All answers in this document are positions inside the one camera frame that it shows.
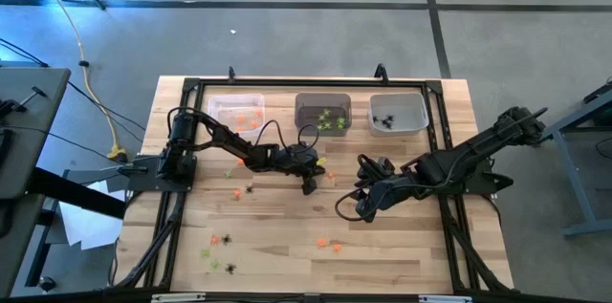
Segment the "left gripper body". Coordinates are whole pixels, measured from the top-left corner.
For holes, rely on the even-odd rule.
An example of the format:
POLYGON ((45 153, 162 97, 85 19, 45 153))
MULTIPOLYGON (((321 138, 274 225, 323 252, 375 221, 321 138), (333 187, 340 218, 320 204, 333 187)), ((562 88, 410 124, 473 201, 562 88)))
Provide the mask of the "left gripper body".
POLYGON ((317 162, 319 157, 313 147, 303 143, 290 145, 288 156, 291 160, 290 174, 302 179, 302 193, 307 196, 317 189, 316 176, 323 175, 326 170, 317 162))

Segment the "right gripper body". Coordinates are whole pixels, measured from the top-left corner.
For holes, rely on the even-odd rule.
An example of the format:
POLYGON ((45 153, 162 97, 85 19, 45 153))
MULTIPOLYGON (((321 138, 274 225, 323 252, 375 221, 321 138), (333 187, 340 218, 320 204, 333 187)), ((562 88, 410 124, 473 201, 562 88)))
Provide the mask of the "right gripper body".
POLYGON ((378 210, 388 210, 406 199, 406 190, 391 181, 374 184, 367 193, 362 192, 356 212, 364 222, 372 222, 378 210))

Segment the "smoky grey plastic bin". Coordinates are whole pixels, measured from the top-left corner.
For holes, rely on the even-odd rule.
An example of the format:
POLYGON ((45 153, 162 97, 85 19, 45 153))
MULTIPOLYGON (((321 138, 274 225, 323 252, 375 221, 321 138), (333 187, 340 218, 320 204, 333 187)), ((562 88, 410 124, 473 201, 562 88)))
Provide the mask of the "smoky grey plastic bin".
POLYGON ((295 97, 295 127, 303 131, 303 136, 321 137, 343 137, 352 126, 351 98, 346 94, 324 94, 324 93, 299 93, 295 97), (326 120, 318 117, 324 109, 331 111, 331 116, 326 120), (338 130, 337 119, 346 119, 346 129, 338 130), (318 131, 317 124, 330 122, 332 129, 329 131, 318 131))

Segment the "clear plastic bin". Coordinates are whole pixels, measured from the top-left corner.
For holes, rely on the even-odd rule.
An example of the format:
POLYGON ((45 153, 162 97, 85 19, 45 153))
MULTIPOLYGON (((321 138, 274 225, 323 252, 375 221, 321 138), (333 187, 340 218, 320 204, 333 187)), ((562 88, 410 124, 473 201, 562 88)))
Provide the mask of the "clear plastic bin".
POLYGON ((242 95, 216 95, 208 101, 208 114, 225 124, 232 132, 236 126, 243 126, 244 132, 238 133, 243 138, 256 137, 261 131, 265 118, 265 98, 262 94, 242 94, 242 95), (263 118, 258 117, 254 112, 256 109, 264 111, 263 118), (236 117, 244 115, 245 121, 238 123, 236 117), (251 122, 256 120, 259 126, 251 128, 251 122))

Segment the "white plastic bin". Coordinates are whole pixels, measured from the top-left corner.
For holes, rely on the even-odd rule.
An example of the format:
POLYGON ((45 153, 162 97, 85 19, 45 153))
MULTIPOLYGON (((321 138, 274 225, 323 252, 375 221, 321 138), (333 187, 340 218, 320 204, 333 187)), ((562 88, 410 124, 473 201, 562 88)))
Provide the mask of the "white plastic bin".
POLYGON ((375 137, 412 136, 429 126, 425 99, 420 93, 373 95, 368 105, 368 121, 375 137), (387 115, 395 116, 394 122, 386 120, 387 115), (373 116, 380 121, 373 123, 373 116), (384 120, 392 124, 391 130, 383 127, 384 120))

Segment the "white light bar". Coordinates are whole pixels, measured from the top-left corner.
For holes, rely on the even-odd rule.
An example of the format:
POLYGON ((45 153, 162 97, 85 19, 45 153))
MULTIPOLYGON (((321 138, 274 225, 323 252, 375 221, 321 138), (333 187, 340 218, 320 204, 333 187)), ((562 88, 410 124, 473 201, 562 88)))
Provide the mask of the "white light bar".
POLYGON ((469 296, 461 295, 419 295, 419 303, 473 303, 473 300, 469 296))
POLYGON ((153 294, 150 303, 190 303, 205 301, 207 295, 202 292, 175 292, 153 294))

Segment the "black clamp with silver rod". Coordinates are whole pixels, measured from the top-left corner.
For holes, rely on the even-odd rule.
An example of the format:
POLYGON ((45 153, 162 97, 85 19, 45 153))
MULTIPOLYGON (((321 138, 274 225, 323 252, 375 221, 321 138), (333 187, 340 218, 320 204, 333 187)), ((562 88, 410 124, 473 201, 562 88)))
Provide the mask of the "black clamp with silver rod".
POLYGON ((154 170, 152 169, 152 166, 150 163, 148 162, 140 163, 139 162, 139 163, 130 163, 124 166, 114 166, 114 167, 103 168, 100 170, 100 172, 119 174, 119 175, 130 177, 133 175, 153 174, 154 170))

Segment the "white paper sheets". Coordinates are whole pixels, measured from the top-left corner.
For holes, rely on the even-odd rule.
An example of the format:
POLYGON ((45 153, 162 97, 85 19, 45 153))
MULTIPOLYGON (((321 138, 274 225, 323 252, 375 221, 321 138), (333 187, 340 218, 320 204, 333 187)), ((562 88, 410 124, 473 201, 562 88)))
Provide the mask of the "white paper sheets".
POLYGON ((82 250, 113 244, 120 236, 122 219, 96 213, 60 202, 68 244, 80 244, 82 250))

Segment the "black support beam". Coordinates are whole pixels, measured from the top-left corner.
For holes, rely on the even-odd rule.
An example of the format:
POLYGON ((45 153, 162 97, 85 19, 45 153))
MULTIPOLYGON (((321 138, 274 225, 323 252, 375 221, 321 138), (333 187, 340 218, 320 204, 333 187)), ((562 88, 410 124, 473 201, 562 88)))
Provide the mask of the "black support beam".
POLYGON ((48 198, 106 216, 122 219, 126 203, 82 184, 76 184, 52 172, 36 167, 27 185, 29 194, 41 194, 48 198))

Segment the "grey side table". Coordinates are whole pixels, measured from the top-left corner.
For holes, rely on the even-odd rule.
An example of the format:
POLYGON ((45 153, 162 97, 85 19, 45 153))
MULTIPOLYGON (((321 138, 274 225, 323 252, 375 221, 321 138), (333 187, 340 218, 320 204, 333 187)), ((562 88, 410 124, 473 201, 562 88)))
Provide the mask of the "grey side table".
POLYGON ((68 69, 0 68, 0 99, 26 108, 0 120, 0 133, 13 132, 8 155, 0 163, 0 200, 24 194, 70 75, 68 69))
POLYGON ((37 194, 0 200, 0 298, 11 294, 44 201, 37 194))

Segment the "black desk clamp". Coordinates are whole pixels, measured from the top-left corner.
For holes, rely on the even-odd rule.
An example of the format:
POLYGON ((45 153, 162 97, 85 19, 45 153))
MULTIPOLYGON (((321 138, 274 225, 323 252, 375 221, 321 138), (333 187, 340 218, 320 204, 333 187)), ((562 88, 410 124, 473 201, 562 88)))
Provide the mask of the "black desk clamp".
POLYGON ((21 101, 14 99, 7 99, 0 101, 0 120, 8 116, 12 112, 24 113, 27 111, 25 105, 30 102, 34 97, 47 97, 48 95, 43 92, 40 88, 33 86, 32 93, 21 101))

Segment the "blue-grey metal table frame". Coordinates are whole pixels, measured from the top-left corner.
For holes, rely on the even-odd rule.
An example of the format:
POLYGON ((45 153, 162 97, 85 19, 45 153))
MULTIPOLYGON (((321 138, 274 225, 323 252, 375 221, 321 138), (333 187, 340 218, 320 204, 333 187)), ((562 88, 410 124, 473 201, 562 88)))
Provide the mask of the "blue-grey metal table frame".
POLYGON ((582 223, 566 227, 562 231, 564 237, 612 231, 612 219, 596 217, 580 179, 579 168, 572 159, 566 135, 580 133, 611 133, 609 138, 597 142, 594 148, 605 159, 612 161, 612 156, 604 155, 600 150, 601 145, 612 141, 612 76, 601 87, 584 97, 577 111, 547 126, 536 143, 540 145, 545 141, 552 141, 555 144, 584 217, 582 223))

